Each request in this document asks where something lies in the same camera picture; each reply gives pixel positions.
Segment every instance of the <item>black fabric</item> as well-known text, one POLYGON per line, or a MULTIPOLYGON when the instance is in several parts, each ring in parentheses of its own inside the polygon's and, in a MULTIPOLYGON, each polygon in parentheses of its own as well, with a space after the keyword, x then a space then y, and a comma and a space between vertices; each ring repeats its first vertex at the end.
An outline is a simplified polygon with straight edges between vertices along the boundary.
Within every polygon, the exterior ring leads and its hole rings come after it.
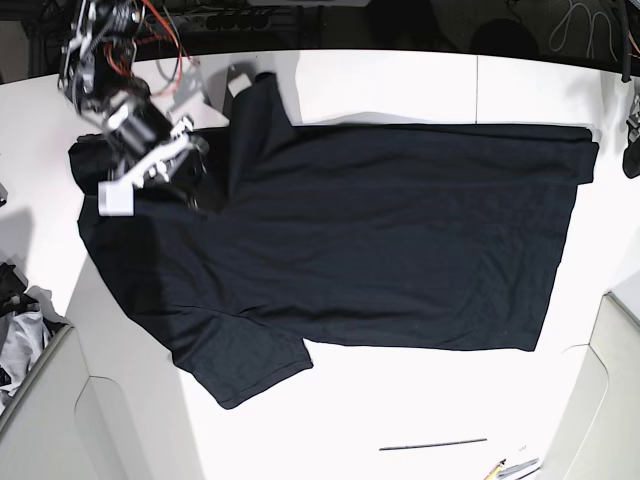
MULTIPOLYGON (((303 338, 535 349, 598 150, 569 127, 293 128, 274 76, 201 134, 209 211, 136 197, 101 218, 76 176, 79 227, 126 314, 225 408, 310 368, 303 338)), ((105 148, 72 149, 74 172, 105 148)))

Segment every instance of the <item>white table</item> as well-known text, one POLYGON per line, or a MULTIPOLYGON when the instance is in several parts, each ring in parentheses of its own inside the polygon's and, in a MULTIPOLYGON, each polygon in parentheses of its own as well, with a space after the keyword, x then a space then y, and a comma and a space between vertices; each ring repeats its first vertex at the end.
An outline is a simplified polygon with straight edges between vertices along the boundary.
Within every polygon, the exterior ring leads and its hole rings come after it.
MULTIPOLYGON (((91 375, 123 388, 158 479, 474 479, 527 446, 548 447, 584 356, 603 293, 639 230, 640 180, 621 168, 632 90, 620 76, 576 67, 439 53, 305 51, 201 57, 177 105, 197 127, 226 119, 213 105, 230 64, 278 74, 294 123, 544 123, 586 125, 600 139, 595 181, 579 188, 535 353, 340 347, 308 343, 315 367, 224 411, 167 351, 119 310, 87 259, 76 220, 82 194, 67 150, 91 127, 54 77, 0 87, 0 260, 53 293, 77 327, 91 375), (489 438, 406 452, 383 446, 489 438)), ((172 61, 161 62, 171 71, 172 61)), ((156 62, 136 65, 152 90, 156 62)))

